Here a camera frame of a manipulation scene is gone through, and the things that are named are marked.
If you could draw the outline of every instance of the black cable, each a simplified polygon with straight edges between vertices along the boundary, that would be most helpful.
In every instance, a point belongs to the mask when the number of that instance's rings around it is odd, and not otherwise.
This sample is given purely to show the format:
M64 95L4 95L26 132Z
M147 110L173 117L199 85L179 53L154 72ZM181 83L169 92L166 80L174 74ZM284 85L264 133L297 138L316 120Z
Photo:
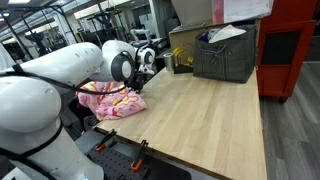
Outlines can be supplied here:
M120 92L122 90L124 90L125 88L127 88L127 85L125 85L124 87L115 90L115 91L111 91L111 92L96 92L96 91L89 91L89 90L85 90L85 89L81 89L81 88L77 88L74 85L69 85L69 84L65 84L63 82L60 81L56 81L54 79L50 79L44 76L40 76L37 74L33 74L33 73L29 73L29 72L24 72L24 73L16 73L16 72L7 72L5 75L0 75L0 77L8 77L8 76L22 76L22 77L34 77L34 78L39 78L41 80L44 80L50 84L65 88L65 89L70 89L72 91L78 91L81 93L85 93L85 94L93 94L93 95L106 95L106 94L114 94L117 92Z
M39 172L44 177L47 177L49 180L57 180L55 177L53 177L49 172L46 172L44 169L42 169L40 166L38 166L36 163L32 162L31 160L27 159L27 157L39 152L40 150L44 149L45 147L49 146L54 140L58 138L62 131L62 122L60 122L59 128L57 132L45 143L41 144L40 146L31 149L29 151L26 151L22 154L17 154L11 151L8 151L6 149L0 148L0 154L8 157L10 160L13 161L19 161L20 163L30 167L31 169Z

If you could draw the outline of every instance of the pink cloth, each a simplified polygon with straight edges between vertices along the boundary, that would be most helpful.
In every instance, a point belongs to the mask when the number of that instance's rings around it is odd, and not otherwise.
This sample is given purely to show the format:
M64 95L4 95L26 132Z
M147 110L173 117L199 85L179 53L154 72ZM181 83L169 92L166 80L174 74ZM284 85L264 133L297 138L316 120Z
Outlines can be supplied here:
M118 82L89 82L82 89L111 92L123 87ZM120 119L147 108L143 99L128 88L114 94L91 95L77 92L81 105L90 108L99 120Z

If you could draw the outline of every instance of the gray storage bin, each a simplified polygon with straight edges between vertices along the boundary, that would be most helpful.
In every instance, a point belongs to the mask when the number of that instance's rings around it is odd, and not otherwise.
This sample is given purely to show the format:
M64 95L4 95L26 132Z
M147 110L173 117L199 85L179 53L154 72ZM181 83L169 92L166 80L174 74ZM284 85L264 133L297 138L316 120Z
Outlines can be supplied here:
M256 65L256 26L236 28L247 32L215 43L203 40L207 34L196 37L193 76L246 83Z

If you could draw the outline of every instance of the wooden tabletop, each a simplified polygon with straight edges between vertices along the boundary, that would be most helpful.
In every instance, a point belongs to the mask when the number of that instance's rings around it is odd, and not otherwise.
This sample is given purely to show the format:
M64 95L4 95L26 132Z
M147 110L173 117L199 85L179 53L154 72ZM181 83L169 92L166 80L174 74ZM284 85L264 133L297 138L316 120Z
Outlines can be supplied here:
M256 73L246 84L162 70L143 88L148 109L100 129L140 143L209 175L266 179Z

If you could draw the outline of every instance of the red cabinet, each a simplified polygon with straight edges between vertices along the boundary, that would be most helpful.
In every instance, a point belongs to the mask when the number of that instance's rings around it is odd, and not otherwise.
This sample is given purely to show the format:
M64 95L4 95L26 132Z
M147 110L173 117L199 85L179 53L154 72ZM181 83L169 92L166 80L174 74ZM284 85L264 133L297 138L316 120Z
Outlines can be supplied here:
M275 0L272 15L262 20L257 64L260 95L282 97L283 102L292 95L316 25L311 20L316 3Z

